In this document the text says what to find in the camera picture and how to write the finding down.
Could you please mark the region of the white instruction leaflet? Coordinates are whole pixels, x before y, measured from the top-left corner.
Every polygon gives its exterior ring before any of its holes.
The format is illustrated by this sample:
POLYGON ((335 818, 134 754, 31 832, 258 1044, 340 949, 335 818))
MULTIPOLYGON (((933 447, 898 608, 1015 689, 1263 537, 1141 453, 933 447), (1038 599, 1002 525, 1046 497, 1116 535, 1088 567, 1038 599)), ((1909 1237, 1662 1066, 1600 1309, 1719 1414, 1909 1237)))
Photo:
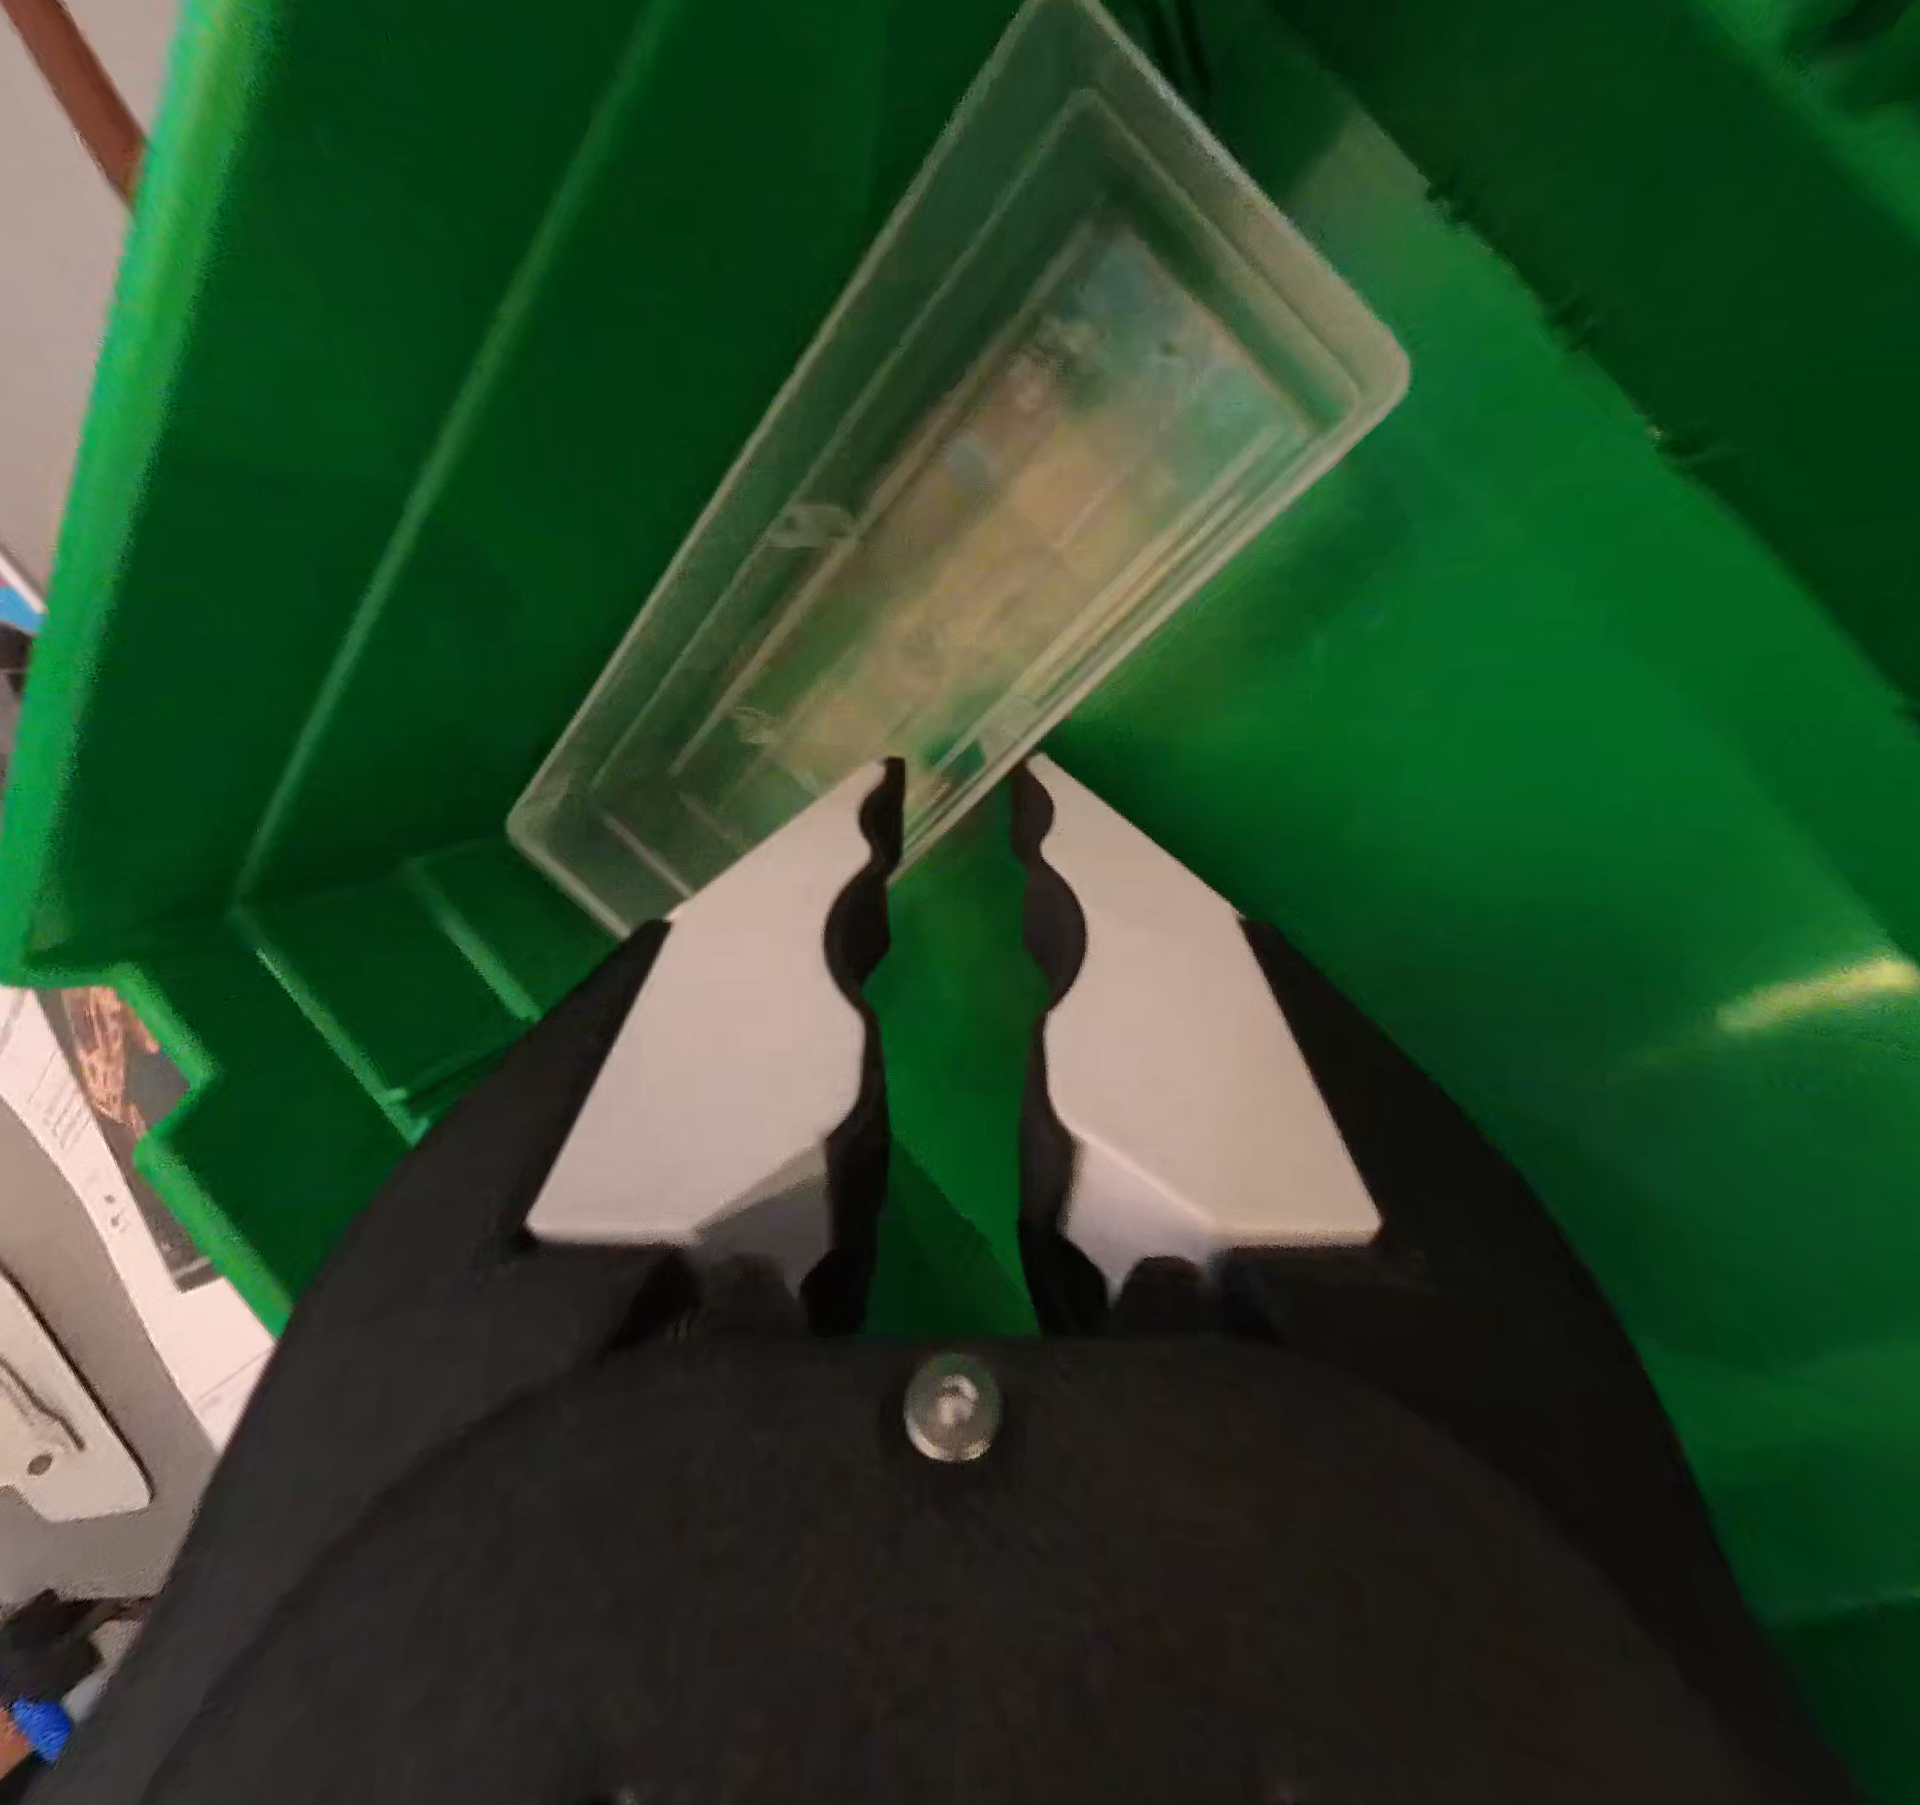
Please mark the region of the white instruction leaflet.
POLYGON ((4 991, 4 1267, 123 1429, 170 1395, 224 1451, 272 1334, 178 1221, 123 1165, 49 998, 4 991))

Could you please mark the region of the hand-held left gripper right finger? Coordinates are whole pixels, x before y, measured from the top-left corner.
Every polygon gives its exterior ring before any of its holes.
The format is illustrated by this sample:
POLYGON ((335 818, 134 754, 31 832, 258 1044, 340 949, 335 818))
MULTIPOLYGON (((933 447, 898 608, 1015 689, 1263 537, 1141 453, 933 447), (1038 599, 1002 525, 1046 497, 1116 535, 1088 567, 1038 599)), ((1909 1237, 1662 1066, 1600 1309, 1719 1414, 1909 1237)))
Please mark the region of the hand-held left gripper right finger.
POLYGON ((1358 1249, 1380 1216, 1236 907, 1054 760, 1013 773, 1046 1001, 1018 1122, 1022 1270, 1101 1332, 1144 1264, 1358 1249))

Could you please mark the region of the document stand with white base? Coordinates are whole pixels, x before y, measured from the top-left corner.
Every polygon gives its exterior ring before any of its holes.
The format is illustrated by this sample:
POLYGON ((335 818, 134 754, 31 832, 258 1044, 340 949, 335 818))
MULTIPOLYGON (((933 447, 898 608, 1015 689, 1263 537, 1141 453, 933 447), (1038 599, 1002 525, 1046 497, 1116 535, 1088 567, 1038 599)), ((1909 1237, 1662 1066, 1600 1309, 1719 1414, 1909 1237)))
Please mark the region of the document stand with white base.
POLYGON ((9 1274, 1 1277, 1 1488, 51 1525, 127 1517, 154 1502, 148 1473, 9 1274))

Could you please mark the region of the clear plastic drawer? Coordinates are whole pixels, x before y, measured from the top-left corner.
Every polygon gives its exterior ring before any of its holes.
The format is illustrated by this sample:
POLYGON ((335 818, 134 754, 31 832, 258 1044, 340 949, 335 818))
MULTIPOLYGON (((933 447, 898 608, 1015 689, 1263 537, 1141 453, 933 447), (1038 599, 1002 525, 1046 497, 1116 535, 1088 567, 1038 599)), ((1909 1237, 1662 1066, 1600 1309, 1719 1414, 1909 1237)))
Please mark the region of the clear plastic drawer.
POLYGON ((1407 378, 1098 0, 1025 0, 509 842, 623 935, 898 758, 912 865, 1407 378))

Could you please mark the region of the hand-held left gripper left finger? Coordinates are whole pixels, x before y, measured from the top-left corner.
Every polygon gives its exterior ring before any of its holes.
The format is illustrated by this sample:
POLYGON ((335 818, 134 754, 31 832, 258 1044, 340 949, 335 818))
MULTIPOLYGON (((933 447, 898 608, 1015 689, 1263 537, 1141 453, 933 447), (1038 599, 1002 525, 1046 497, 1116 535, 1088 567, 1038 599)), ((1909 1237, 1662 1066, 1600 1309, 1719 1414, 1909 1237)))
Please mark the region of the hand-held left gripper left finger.
POLYGON ((535 1239, 767 1264, 816 1332, 861 1328, 892 1152, 867 981, 905 794, 903 758, 859 766, 663 922, 535 1239))

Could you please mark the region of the green plastic bin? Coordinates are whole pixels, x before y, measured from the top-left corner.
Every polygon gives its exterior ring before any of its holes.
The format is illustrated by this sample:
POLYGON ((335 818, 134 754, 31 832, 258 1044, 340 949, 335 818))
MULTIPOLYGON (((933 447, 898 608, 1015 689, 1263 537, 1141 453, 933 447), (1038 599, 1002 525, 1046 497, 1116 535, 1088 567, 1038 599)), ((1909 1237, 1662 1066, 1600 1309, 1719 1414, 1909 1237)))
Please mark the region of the green plastic bin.
MULTIPOLYGON (((4 972, 270 1326, 593 964, 508 818, 1028 0, 181 0, 4 972)), ((1916 0, 1101 0, 1411 382, 1048 748, 1483 1121, 1916 1801, 1916 0)))

